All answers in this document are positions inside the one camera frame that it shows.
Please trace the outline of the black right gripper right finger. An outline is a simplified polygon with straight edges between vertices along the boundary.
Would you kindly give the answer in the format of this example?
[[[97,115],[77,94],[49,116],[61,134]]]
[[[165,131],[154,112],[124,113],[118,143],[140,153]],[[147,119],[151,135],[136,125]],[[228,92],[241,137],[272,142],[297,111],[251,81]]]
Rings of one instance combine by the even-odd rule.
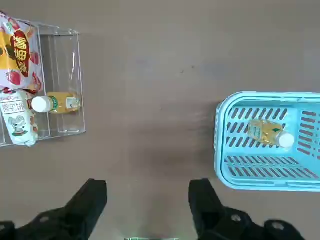
[[[188,201],[199,240],[303,240],[290,223],[269,219],[260,226],[250,216],[224,206],[209,179],[193,179]]]

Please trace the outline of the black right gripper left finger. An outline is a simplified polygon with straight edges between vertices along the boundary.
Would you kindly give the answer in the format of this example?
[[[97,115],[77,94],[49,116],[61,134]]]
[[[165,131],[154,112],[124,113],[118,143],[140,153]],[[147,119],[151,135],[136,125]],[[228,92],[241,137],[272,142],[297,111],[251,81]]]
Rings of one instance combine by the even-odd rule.
[[[2,240],[87,240],[108,202],[105,180],[88,179],[61,208],[38,214],[17,228],[12,221],[0,222]]]

